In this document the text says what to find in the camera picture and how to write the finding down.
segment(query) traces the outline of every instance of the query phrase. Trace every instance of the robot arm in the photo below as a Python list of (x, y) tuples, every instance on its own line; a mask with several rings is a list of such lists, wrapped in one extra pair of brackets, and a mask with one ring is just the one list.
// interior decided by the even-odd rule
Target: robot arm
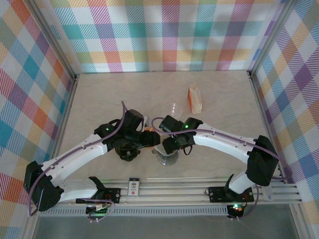
[(144, 117), (135, 110), (126, 111), (123, 124), (117, 133), (103, 140), (113, 133), (119, 124), (119, 119), (102, 124), (87, 139), (64, 154), (41, 165), (34, 161), (27, 166), (24, 188), (28, 193), (39, 175), (45, 172), (35, 184), (31, 195), (39, 211), (46, 211), (58, 202), (71, 199), (106, 199), (106, 189), (96, 177), (85, 180), (65, 179), (84, 164), (113, 148), (121, 159), (131, 161), (139, 154), (139, 148), (160, 144), (160, 136), (156, 132), (137, 131), (139, 128), (144, 129)]
[(236, 136), (217, 130), (194, 118), (188, 118), (183, 123), (166, 116), (159, 128), (171, 135), (163, 141), (163, 147), (167, 154), (197, 144), (215, 148), (247, 164), (245, 172), (234, 179), (232, 179), (232, 175), (225, 185), (224, 191), (230, 200), (236, 201), (236, 198), (241, 198), (240, 194), (255, 184), (261, 186), (270, 184), (278, 160), (265, 151), (254, 147), (257, 145), (276, 154), (268, 138), (259, 136), (258, 139), (253, 139)]
[[(122, 160), (131, 161), (137, 157), (140, 148), (160, 144), (158, 133), (137, 131), (138, 128), (144, 128), (144, 117), (135, 110), (126, 111), (123, 124), (117, 133), (105, 139), (117, 130), (119, 123), (120, 120), (115, 119), (102, 124), (82, 143), (63, 155), (44, 162), (42, 165), (38, 165), (34, 161), (27, 166), (24, 188), (29, 193), (31, 187), (34, 187), (31, 196), (39, 211), (46, 211), (58, 202), (65, 200), (78, 198), (105, 199), (105, 188), (96, 177), (90, 177), (86, 180), (65, 179), (84, 164), (111, 151), (113, 148)], [(162, 142), (167, 154), (197, 144), (223, 151), (247, 164), (245, 172), (233, 180), (231, 180), (232, 176), (229, 178), (224, 188), (228, 199), (236, 201), (241, 193), (254, 184), (261, 186), (270, 184), (278, 160), (254, 147), (254, 145), (258, 145), (276, 153), (266, 137), (259, 136), (258, 139), (253, 139), (235, 136), (216, 130), (194, 118), (188, 118), (183, 123), (166, 116), (159, 127), (171, 134), (171, 137)], [(61, 157), (65, 158), (54, 165), (54, 162), (57, 162)]]

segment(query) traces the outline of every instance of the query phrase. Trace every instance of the paper bag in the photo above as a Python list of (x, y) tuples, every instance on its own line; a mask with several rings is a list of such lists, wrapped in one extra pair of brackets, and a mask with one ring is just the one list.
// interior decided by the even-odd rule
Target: paper bag
[(191, 112), (196, 115), (201, 113), (201, 97), (197, 84), (190, 85), (188, 87), (188, 102), (191, 108)]

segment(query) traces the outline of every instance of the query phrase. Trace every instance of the small label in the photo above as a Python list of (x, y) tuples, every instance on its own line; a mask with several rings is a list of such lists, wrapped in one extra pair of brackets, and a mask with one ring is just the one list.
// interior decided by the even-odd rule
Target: small label
[(140, 189), (140, 179), (139, 178), (130, 178), (128, 196), (138, 196), (139, 189)]

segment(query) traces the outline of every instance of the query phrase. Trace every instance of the plaid wall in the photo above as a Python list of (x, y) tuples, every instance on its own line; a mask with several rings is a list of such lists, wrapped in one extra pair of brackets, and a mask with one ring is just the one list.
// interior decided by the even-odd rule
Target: plaid wall
[(299, 0), (257, 73), (280, 151), (319, 238), (319, 0)]
[(22, 0), (0, 0), (0, 239), (26, 217), (25, 167), (48, 160), (71, 81)]
[(280, 16), (280, 13), (282, 12), (283, 8), (284, 8), (284, 5), (285, 5), (285, 2), (287, 0), (281, 0), (276, 11), (275, 11), (275, 14), (273, 15), (268, 27), (267, 27), (267, 30), (265, 31), (265, 34), (263, 35), (262, 37), (262, 40), (260, 41), (259, 45), (258, 45), (258, 48), (254, 54), (254, 57), (253, 57), (253, 60), (250, 62), (250, 65), (248, 67), (248, 70), (252, 70), (253, 66), (255, 65), (255, 62), (260, 54), (260, 51), (263, 49), (263, 47), (265, 46), (265, 43), (266, 41), (268, 40), (268, 37), (269, 37), (269, 34), (272, 32), (273, 30), (273, 27), (275, 26), (275, 23), (276, 23), (276, 20), (278, 19), (278, 17)]
[(85, 73), (248, 69), (280, 0), (38, 0)]

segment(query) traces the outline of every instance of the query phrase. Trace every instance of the marble surface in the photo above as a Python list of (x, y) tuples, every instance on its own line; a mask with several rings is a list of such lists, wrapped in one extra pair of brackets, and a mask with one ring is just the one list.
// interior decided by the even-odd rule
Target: marble surface
[[(202, 113), (195, 116), (187, 101), (188, 86), (192, 83), (198, 84), (202, 97)], [(182, 107), (181, 121), (195, 117), (236, 135), (255, 138), (266, 135), (245, 71), (82, 74), (60, 153), (83, 141), (100, 124), (120, 119), (121, 100), (128, 109), (152, 118), (163, 116), (163, 106), (176, 102)], [(229, 177), (245, 169), (240, 160), (208, 147), (194, 146), (189, 156), (181, 151), (177, 163), (171, 166), (161, 165), (151, 149), (144, 148), (132, 162), (121, 160), (112, 150), (68, 178)]]

